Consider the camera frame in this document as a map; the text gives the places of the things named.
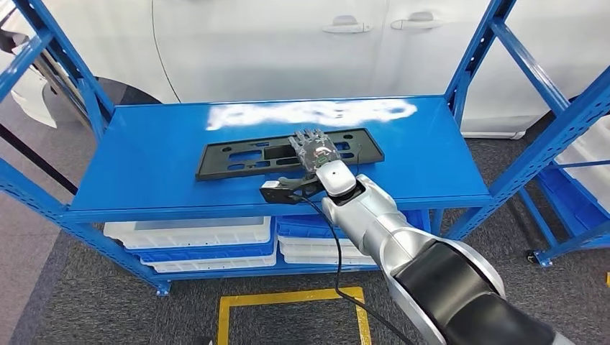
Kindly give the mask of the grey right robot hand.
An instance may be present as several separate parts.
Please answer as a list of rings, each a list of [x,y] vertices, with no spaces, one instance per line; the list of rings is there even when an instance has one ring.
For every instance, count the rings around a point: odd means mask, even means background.
[[[320,129],[295,131],[292,136],[288,137],[288,142],[306,172],[301,179],[279,178],[283,184],[309,183],[315,179],[316,171],[324,164],[341,160],[340,153],[333,141]]]

